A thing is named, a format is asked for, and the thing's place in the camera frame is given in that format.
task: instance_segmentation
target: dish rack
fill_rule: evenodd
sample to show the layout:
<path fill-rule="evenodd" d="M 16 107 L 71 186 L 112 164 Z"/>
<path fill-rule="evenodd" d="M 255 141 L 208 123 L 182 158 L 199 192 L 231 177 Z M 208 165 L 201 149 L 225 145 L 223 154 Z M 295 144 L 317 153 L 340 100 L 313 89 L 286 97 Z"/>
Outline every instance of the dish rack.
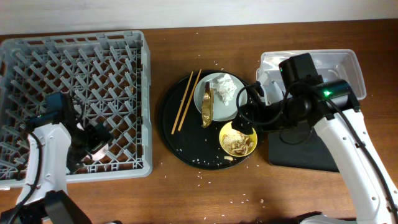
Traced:
<path fill-rule="evenodd" d="M 5 40 L 0 46 L 0 189 L 22 187 L 29 158 L 24 121 L 45 112 L 56 91 L 78 98 L 83 126 L 113 134 L 100 161 L 85 162 L 67 182 L 145 177 L 152 171 L 150 52 L 140 31 Z M 81 113 L 80 106 L 75 109 Z"/>

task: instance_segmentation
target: green indicator light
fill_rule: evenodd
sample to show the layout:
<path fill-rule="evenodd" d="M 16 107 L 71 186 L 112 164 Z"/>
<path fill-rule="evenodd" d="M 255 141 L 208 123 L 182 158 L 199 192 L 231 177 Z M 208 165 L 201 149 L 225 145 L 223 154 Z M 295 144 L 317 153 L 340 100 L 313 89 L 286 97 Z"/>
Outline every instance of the green indicator light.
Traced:
<path fill-rule="evenodd" d="M 328 90 L 325 90 L 323 92 L 323 94 L 324 94 L 325 97 L 328 97 L 331 94 L 331 92 L 329 92 Z"/>

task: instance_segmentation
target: white wall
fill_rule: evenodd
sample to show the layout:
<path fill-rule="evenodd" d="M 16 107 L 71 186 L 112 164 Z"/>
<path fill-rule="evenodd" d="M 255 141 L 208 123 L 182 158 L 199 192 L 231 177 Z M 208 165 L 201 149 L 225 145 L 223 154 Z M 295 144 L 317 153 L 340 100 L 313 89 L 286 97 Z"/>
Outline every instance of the white wall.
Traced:
<path fill-rule="evenodd" d="M 398 17 L 398 0 L 0 0 L 0 34 Z"/>

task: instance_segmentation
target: cable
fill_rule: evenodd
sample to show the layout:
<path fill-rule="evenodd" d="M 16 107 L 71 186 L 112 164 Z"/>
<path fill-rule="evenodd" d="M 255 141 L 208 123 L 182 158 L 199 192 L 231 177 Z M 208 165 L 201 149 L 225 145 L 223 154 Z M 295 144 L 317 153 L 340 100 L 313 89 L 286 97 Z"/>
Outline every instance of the cable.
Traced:
<path fill-rule="evenodd" d="M 285 140 L 282 138 L 282 133 L 283 133 L 284 131 L 280 131 L 280 132 L 279 132 L 279 140 L 280 140 L 281 142 L 285 143 L 285 144 L 288 144 L 288 145 L 291 145 L 291 146 L 295 146 L 295 145 L 298 145 L 298 144 L 301 144 L 301 143 L 303 143 L 303 142 L 308 141 L 308 140 L 311 138 L 311 136 L 312 136 L 312 131 L 313 131 L 313 128 L 310 128 L 310 129 L 308 130 L 307 137 L 305 137 L 304 139 L 301 139 L 301 140 L 298 141 L 298 142 L 287 142 L 287 141 L 285 141 Z"/>
<path fill-rule="evenodd" d="M 24 204 L 29 200 L 29 198 L 33 195 L 34 191 L 37 188 L 37 184 L 39 183 L 40 179 L 40 171 L 42 170 L 42 154 L 43 154 L 43 147 L 42 144 L 40 143 L 39 139 L 34 133 L 28 133 L 30 134 L 36 141 L 37 148 L 39 149 L 39 160 L 37 162 L 37 171 L 36 171 L 36 176 L 35 180 L 33 181 L 33 184 L 30 185 L 30 191 L 29 193 L 22 199 L 14 208 L 14 213 L 11 215 L 10 220 L 8 221 L 8 224 L 13 224 L 19 211 L 21 208 L 24 206 Z"/>
<path fill-rule="evenodd" d="M 242 118 L 244 118 L 246 121 L 248 121 L 248 122 L 250 122 L 250 123 L 252 123 L 252 124 L 255 124 L 255 125 L 260 125 L 260 126 L 262 126 L 262 125 L 268 125 L 268 124 L 274 123 L 274 122 L 282 115 L 282 113 L 283 113 L 283 111 L 284 111 L 284 109 L 285 109 L 286 102 L 287 102 L 287 96 L 289 95 L 291 89 L 292 89 L 294 86 L 300 85 L 300 84 L 301 84 L 301 83 L 293 83 L 293 84 L 291 84 L 291 86 L 288 87 L 288 89 L 286 90 L 286 93 L 285 93 L 285 95 L 284 95 L 284 99 L 283 99 L 283 101 L 282 101 L 282 106 L 280 107 L 279 112 L 276 114 L 276 116 L 274 116 L 272 119 L 270 119 L 269 121 L 266 121 L 266 122 L 258 122 L 258 121 L 253 121 L 253 120 L 249 119 L 249 118 L 244 114 L 244 112 L 242 111 L 242 109 L 239 107 L 239 96 L 241 95 L 241 93 L 242 93 L 244 90 L 247 90 L 248 88 L 252 88 L 252 87 L 254 87 L 254 86 L 256 86 L 256 85 L 260 85 L 260 83 L 259 83 L 259 82 L 256 82 L 256 83 L 253 83 L 253 84 L 250 84 L 250 85 L 247 85 L 247 86 L 243 87 L 243 88 L 238 92 L 238 95 L 236 96 L 236 107 L 237 107 L 237 109 L 238 109 L 239 115 L 240 115 Z"/>
<path fill-rule="evenodd" d="M 373 159 L 372 155 L 369 153 L 369 151 L 366 148 L 365 144 L 359 138 L 358 134 L 356 133 L 354 127 L 352 126 L 352 124 L 350 123 L 350 121 L 348 120 L 346 115 L 339 109 L 339 107 L 331 99 L 324 98 L 321 94 L 316 92 L 310 85 L 308 85 L 306 83 L 302 83 L 302 84 L 304 86 L 306 86 L 314 95 L 316 95 L 316 96 L 320 97 L 321 99 L 325 100 L 326 102 L 328 102 L 337 111 L 337 113 L 340 114 L 340 116 L 343 118 L 343 120 L 346 123 L 349 131 L 351 132 L 351 134 L 355 138 L 355 141 L 359 144 L 359 146 L 362 149 L 362 151 L 364 152 L 366 158 L 369 160 L 369 162 L 371 163 L 374 171 L 376 172 L 377 176 L 379 177 L 379 180 L 381 182 L 381 185 L 383 186 L 384 192 L 387 195 L 387 201 L 390 203 L 391 212 L 392 212 L 392 214 L 394 216 L 395 223 L 398 224 L 398 209 L 397 209 L 397 207 L 396 207 L 396 205 L 394 203 L 394 199 L 392 198 L 391 192 L 390 192 L 390 190 L 388 188 L 387 181 L 384 178 L 379 166 L 377 165 L 377 162 Z"/>

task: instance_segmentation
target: yellow bowl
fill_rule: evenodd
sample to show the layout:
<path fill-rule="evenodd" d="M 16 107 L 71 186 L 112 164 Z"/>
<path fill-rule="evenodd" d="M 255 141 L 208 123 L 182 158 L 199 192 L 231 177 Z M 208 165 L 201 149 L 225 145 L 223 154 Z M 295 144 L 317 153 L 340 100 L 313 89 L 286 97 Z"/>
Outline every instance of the yellow bowl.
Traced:
<path fill-rule="evenodd" d="M 257 134 L 256 134 L 256 130 L 254 130 L 254 128 L 253 128 L 253 134 L 248 135 L 248 137 L 253 141 L 253 147 L 250 148 L 250 149 L 248 150 L 248 153 L 245 154 L 245 155 L 235 155 L 235 154 L 231 154 L 231 153 L 229 153 L 229 152 L 224 148 L 223 136 L 224 136 L 225 134 L 234 134 L 236 131 L 237 131 L 237 130 L 235 130 L 235 129 L 232 128 L 232 121 L 226 123 L 226 124 L 223 126 L 223 128 L 221 128 L 220 134 L 219 134 L 219 136 L 218 136 L 218 140 L 220 141 L 220 145 L 221 145 L 221 147 L 224 149 L 224 151 L 225 151 L 226 153 L 228 153 L 229 155 L 231 155 L 231 156 L 235 156 L 235 157 L 247 156 L 247 155 L 249 155 L 250 153 L 252 153 L 252 152 L 254 151 L 254 149 L 256 148 L 256 146 L 257 146 Z"/>

